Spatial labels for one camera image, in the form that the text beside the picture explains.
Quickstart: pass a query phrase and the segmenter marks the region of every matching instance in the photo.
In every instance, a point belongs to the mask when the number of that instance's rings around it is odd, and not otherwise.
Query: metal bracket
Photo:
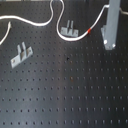
[[[78,37],[78,32],[78,30],[73,29],[73,21],[71,21],[70,27],[70,20],[68,20],[67,27],[61,27],[61,34],[64,36]]]
[[[104,46],[106,50],[112,50],[116,47],[120,1],[121,0],[109,1],[107,25],[104,25],[103,28],[101,28]]]
[[[33,55],[32,48],[29,47],[28,49],[26,49],[26,46],[25,46],[24,42],[22,43],[22,47],[23,47],[23,52],[21,52],[20,45],[17,46],[18,55],[16,57],[14,57],[13,59],[11,59],[11,66],[12,66],[12,68],[15,68],[17,65],[22,63],[28,57]]]

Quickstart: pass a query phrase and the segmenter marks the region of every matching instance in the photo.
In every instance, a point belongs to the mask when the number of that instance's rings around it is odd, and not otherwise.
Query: white cable
[[[120,8],[120,12],[121,12],[121,14],[128,15],[128,12],[124,12],[124,11],[122,11],[121,8]]]
[[[14,16],[14,15],[0,16],[0,20],[2,20],[2,19],[17,19],[17,20],[23,21],[25,23],[28,23],[28,24],[31,24],[31,25],[34,25],[34,26],[45,26],[45,25],[49,24],[50,21],[53,18],[52,1],[53,0],[50,1],[51,17],[50,17],[50,19],[47,22],[44,22],[44,23],[35,23],[35,22],[30,21],[30,20],[26,20],[24,18],[21,18],[19,16]]]
[[[81,35],[81,36],[79,36],[79,37],[76,37],[76,38],[68,38],[68,37],[65,37],[65,36],[61,35],[60,32],[59,32],[59,30],[58,30],[59,22],[60,22],[60,20],[61,20],[61,17],[62,17],[62,15],[63,15],[63,12],[64,12],[64,2],[63,2],[63,0],[60,0],[60,1],[61,1],[61,3],[62,3],[62,11],[61,11],[61,14],[60,14],[60,16],[59,16],[59,18],[58,18],[56,29],[57,29],[58,35],[59,35],[63,40],[66,40],[66,41],[77,41],[77,40],[80,40],[80,39],[82,39],[83,37],[85,37],[85,36],[89,33],[89,31],[90,31],[91,29],[93,29],[94,26],[97,24],[97,22],[99,21],[99,19],[100,19],[102,13],[103,13],[103,11],[104,11],[104,9],[105,9],[105,8],[109,8],[109,5],[104,5],[104,6],[103,6],[103,8],[102,8],[102,10],[101,10],[101,12],[100,12],[98,18],[96,19],[95,23],[94,23],[83,35]],[[19,16],[15,16],[15,15],[0,16],[0,20],[2,20],[2,19],[17,19],[17,20],[23,21],[23,22],[25,22],[25,23],[28,23],[28,24],[31,24],[31,25],[34,25],[34,26],[45,26],[45,25],[49,24],[50,21],[51,21],[52,18],[53,18],[52,2],[53,2],[53,0],[50,1],[51,18],[50,18],[47,22],[45,22],[45,23],[35,23],[35,22],[32,22],[32,21],[30,21],[30,20],[26,20],[26,19],[24,19],[24,18],[21,18],[21,17],[19,17]]]
[[[7,29],[7,32],[6,32],[5,36],[3,37],[3,39],[0,41],[0,45],[1,45],[1,44],[4,42],[4,40],[7,38],[10,29],[11,29],[11,22],[8,23],[8,29]]]
[[[97,22],[99,21],[101,15],[102,15],[104,9],[105,9],[105,8],[109,8],[109,5],[104,5],[104,6],[103,6],[103,8],[102,8],[102,10],[101,10],[101,12],[100,12],[98,18],[96,19],[95,23],[94,23],[83,35],[81,35],[81,36],[79,36],[79,37],[76,37],[76,38],[68,38],[68,37],[65,37],[65,36],[61,35],[60,32],[59,32],[59,29],[58,29],[60,19],[61,19],[62,15],[63,15],[63,12],[64,12],[64,2],[63,2],[63,0],[60,0],[60,1],[62,2],[62,11],[61,11],[61,14],[60,14],[60,16],[59,16],[59,19],[58,19],[58,21],[57,21],[56,29],[57,29],[58,35],[59,35],[63,40],[65,40],[65,41],[78,41],[78,40],[82,39],[83,37],[85,37],[85,36],[89,33],[89,31],[95,27],[95,25],[97,24]]]

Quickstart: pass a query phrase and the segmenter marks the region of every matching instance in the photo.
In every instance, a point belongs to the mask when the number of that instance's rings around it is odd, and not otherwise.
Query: black surface
[[[65,1],[60,26],[74,20],[80,34],[108,1]],[[128,2],[121,3],[127,10]],[[11,20],[12,29],[0,46],[0,128],[127,128],[128,16],[120,15],[117,47],[106,51],[100,28],[105,10],[91,34],[66,42],[56,33],[61,3],[53,3],[54,18],[45,27]],[[44,22],[49,2],[1,3],[0,15],[15,14]],[[0,38],[9,20],[0,21]],[[10,60],[25,42],[34,55],[12,70]]]

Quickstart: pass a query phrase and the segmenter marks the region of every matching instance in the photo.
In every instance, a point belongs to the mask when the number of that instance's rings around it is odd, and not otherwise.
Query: screw
[[[12,63],[15,63],[15,60],[14,59],[12,60]]]
[[[112,45],[112,47],[113,47],[113,48],[115,48],[115,47],[116,47],[116,45],[115,45],[115,44],[113,44],[113,45]]]
[[[108,43],[108,41],[107,40],[104,40],[104,44],[107,44]]]

